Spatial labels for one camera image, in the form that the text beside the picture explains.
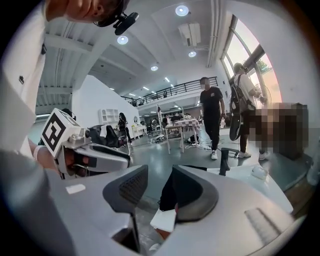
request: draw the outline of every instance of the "white sleeve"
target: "white sleeve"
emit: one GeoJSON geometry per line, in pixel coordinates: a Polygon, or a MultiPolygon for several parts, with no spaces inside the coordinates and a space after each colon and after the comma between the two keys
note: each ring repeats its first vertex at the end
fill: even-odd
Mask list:
{"type": "Polygon", "coordinates": [[[243,74],[240,78],[240,85],[239,87],[241,88],[241,90],[245,90],[246,92],[250,92],[252,89],[255,89],[256,87],[254,86],[254,84],[251,82],[250,78],[243,74]]]}

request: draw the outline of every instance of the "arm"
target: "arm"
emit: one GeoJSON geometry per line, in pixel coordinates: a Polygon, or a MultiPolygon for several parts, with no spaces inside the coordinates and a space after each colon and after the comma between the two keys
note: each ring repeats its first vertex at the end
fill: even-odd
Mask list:
{"type": "MultiPolygon", "coordinates": [[[[31,153],[33,155],[37,145],[34,144],[30,139],[28,139],[28,141],[29,141],[31,153]]],[[[55,165],[55,160],[54,160],[53,156],[51,155],[50,151],[45,146],[43,146],[39,149],[38,154],[37,154],[37,162],[43,168],[52,169],[60,175],[60,172],[58,171],[58,169],[55,165]]]]}

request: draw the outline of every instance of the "balcony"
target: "balcony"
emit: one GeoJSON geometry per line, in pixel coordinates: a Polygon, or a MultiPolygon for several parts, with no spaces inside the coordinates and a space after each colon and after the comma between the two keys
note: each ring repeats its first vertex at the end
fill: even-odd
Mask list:
{"type": "MultiPolygon", "coordinates": [[[[210,86],[217,87],[217,77],[209,77],[210,86]]],[[[193,95],[194,93],[200,93],[203,90],[200,80],[195,80],[191,82],[182,83],[174,87],[168,87],[162,90],[158,90],[155,93],[150,93],[142,98],[134,99],[129,97],[123,98],[129,102],[134,107],[141,107],[146,105],[151,105],[152,103],[162,102],[164,99],[168,100],[170,98],[174,99],[183,95],[193,95]]]]}

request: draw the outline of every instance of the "gray floor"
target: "gray floor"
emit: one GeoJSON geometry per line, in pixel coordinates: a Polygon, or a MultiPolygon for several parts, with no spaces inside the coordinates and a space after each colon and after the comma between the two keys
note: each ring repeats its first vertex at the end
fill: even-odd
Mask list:
{"type": "MultiPolygon", "coordinates": [[[[198,133],[200,143],[210,145],[208,135],[203,131],[198,133]]],[[[191,136],[191,132],[185,133],[185,138],[191,136]]],[[[207,168],[219,168],[221,152],[218,150],[218,160],[211,160],[211,152],[205,149],[191,147],[181,152],[179,148],[179,139],[170,139],[171,154],[168,154],[167,142],[150,143],[149,136],[134,139],[131,147],[131,166],[148,165],[148,187],[144,196],[136,209],[136,219],[139,230],[139,238],[142,247],[145,249],[144,255],[147,255],[149,248],[156,243],[161,243],[160,236],[150,226],[150,221],[158,209],[157,201],[161,197],[162,189],[169,178],[172,165],[193,165],[207,168]]],[[[239,149],[238,142],[232,142],[229,135],[220,136],[221,148],[239,149]]],[[[229,157],[231,167],[251,165],[258,162],[259,150],[253,143],[247,146],[247,152],[252,157],[246,159],[229,157]]],[[[295,184],[306,173],[306,166],[302,160],[291,161],[280,154],[271,154],[269,160],[259,162],[265,169],[269,170],[269,174],[285,191],[295,184]]]]}

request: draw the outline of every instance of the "man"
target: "man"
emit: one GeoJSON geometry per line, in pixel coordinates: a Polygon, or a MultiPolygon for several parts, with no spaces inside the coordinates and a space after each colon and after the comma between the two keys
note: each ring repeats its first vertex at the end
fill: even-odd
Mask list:
{"type": "MultiPolygon", "coordinates": [[[[46,0],[41,2],[25,19],[3,54],[2,88],[12,91],[12,95],[17,95],[27,105],[30,113],[35,113],[38,87],[45,65],[46,22],[65,17],[73,22],[95,23],[99,27],[106,27],[117,21],[117,17],[126,9],[128,2],[129,0],[46,0]]],[[[16,117],[13,118],[18,118],[19,111],[19,109],[16,110],[16,117]]],[[[44,168],[58,171],[48,149],[46,147],[37,149],[37,145],[27,137],[19,151],[27,157],[34,157],[44,168]]],[[[66,164],[69,166],[73,161],[73,154],[67,154],[66,164]]]]}
{"type": "MultiPolygon", "coordinates": [[[[261,125],[261,120],[258,121],[258,116],[256,116],[256,103],[255,99],[259,98],[261,96],[261,92],[256,89],[254,84],[251,82],[248,75],[246,75],[247,69],[244,68],[244,66],[241,63],[234,64],[234,84],[235,86],[239,86],[239,88],[243,92],[243,96],[245,100],[248,102],[247,110],[241,113],[243,118],[243,125],[240,130],[240,153],[238,155],[239,158],[249,158],[251,157],[251,154],[246,152],[247,149],[247,140],[249,136],[250,131],[250,122],[258,123],[258,125],[261,125]]],[[[259,160],[264,160],[266,157],[268,157],[268,153],[260,149],[259,150],[259,160]]]]}
{"type": "Polygon", "coordinates": [[[211,159],[217,160],[217,148],[219,143],[220,136],[220,105],[222,117],[226,118],[225,114],[225,102],[223,95],[218,87],[210,87],[210,80],[207,77],[202,77],[200,79],[200,84],[204,91],[200,95],[200,103],[202,104],[203,109],[203,123],[206,133],[209,135],[212,140],[211,145],[211,159]]]}

